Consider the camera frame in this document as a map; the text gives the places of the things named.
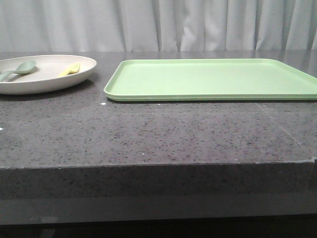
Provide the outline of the yellow plastic fork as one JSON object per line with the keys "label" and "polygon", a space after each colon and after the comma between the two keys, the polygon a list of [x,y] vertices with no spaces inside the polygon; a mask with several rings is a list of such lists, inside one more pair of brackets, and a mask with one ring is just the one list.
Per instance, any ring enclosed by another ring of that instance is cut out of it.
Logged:
{"label": "yellow plastic fork", "polygon": [[80,69],[80,63],[72,63],[64,71],[62,71],[58,77],[67,76],[69,74],[78,73]]}

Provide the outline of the cream round plate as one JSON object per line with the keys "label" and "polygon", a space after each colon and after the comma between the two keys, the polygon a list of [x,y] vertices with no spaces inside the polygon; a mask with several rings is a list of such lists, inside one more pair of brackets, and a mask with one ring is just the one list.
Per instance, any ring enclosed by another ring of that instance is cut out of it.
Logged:
{"label": "cream round plate", "polygon": [[[37,55],[0,61],[1,73],[15,70],[26,61],[34,60],[36,68],[27,75],[12,74],[0,83],[0,93],[5,95],[27,95],[47,93],[82,83],[90,77],[97,62],[89,57],[76,55]],[[79,71],[59,77],[68,66],[79,63]]]}

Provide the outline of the light green serving tray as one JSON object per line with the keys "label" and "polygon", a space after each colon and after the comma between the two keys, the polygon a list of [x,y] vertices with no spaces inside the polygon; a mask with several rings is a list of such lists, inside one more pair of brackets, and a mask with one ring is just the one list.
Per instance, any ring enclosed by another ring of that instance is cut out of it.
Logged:
{"label": "light green serving tray", "polygon": [[273,59],[134,59],[104,91],[121,102],[315,100],[317,80]]}

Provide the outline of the pale green plastic spoon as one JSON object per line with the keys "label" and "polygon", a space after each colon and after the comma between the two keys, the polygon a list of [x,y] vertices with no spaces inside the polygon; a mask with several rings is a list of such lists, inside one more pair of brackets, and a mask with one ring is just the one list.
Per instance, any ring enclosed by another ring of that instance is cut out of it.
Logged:
{"label": "pale green plastic spoon", "polygon": [[36,62],[34,60],[26,61],[19,65],[15,70],[5,71],[0,75],[0,80],[4,81],[12,74],[25,75],[31,73],[36,67]]}

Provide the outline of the white pleated curtain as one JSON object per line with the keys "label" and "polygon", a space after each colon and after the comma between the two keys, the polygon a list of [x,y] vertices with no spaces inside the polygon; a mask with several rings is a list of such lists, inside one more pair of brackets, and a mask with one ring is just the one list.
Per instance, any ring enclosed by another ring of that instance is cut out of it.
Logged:
{"label": "white pleated curtain", "polygon": [[2,52],[310,50],[314,0],[3,0]]}

